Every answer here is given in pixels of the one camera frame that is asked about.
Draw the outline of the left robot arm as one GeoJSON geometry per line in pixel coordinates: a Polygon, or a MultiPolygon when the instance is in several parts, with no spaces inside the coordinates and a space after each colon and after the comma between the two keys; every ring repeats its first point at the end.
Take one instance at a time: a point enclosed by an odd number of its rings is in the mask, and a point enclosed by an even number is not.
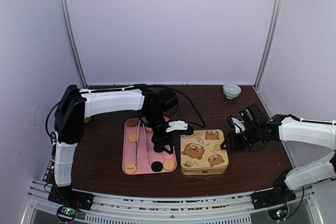
{"type": "Polygon", "coordinates": [[[102,186],[120,176],[123,122],[130,113],[138,116],[140,127],[153,130],[153,150],[173,153],[174,129],[164,113],[178,104],[174,90],[163,86],[160,92],[137,85],[119,89],[79,90],[69,86],[55,106],[54,187],[64,205],[76,197],[71,183],[94,182],[102,186]]]}

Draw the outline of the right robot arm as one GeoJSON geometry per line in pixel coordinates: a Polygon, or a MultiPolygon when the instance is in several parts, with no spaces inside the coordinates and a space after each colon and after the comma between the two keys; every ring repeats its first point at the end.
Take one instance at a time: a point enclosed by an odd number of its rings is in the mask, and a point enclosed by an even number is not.
{"type": "Polygon", "coordinates": [[[292,114],[269,117],[255,103],[242,109],[239,115],[227,118],[232,131],[222,142],[222,150],[246,151],[259,142],[267,145],[274,141],[310,144],[331,151],[307,165],[283,172],[269,192],[272,203],[281,203],[289,193],[306,185],[335,180],[335,121],[305,120],[292,114]]]}

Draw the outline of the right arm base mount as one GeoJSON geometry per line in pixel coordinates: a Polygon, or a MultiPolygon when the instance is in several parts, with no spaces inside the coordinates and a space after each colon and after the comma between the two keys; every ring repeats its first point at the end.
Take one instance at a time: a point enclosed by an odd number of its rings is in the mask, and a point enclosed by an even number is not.
{"type": "Polygon", "coordinates": [[[289,217],[288,203],[296,199],[292,191],[284,195],[277,195],[274,189],[260,191],[251,194],[254,209],[266,209],[267,215],[272,221],[281,222],[289,217]]]}

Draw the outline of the silver tin lid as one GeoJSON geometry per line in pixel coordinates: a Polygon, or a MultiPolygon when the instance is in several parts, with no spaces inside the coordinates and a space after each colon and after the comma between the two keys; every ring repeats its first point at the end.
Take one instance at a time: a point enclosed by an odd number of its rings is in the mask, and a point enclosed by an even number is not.
{"type": "Polygon", "coordinates": [[[225,140],[222,130],[195,130],[192,135],[181,135],[181,165],[184,166],[228,166],[227,151],[220,145],[225,140]]]}

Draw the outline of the metal serving tongs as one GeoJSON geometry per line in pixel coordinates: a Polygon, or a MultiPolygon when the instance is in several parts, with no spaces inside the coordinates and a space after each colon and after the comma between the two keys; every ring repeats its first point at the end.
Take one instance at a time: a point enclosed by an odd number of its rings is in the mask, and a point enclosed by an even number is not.
{"type": "Polygon", "coordinates": [[[138,135],[138,141],[135,147],[135,164],[138,165],[139,157],[146,158],[146,164],[150,165],[149,146],[146,133],[146,126],[142,119],[139,119],[138,128],[136,134],[138,135]]]}

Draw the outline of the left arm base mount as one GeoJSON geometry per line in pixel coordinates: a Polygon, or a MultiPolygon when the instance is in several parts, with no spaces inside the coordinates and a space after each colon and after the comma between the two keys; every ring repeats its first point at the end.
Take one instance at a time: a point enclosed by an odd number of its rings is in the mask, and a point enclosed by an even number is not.
{"type": "Polygon", "coordinates": [[[91,209],[93,194],[72,191],[69,197],[63,197],[54,192],[49,193],[48,200],[60,205],[56,210],[56,217],[61,222],[71,222],[82,210],[91,209]]]}

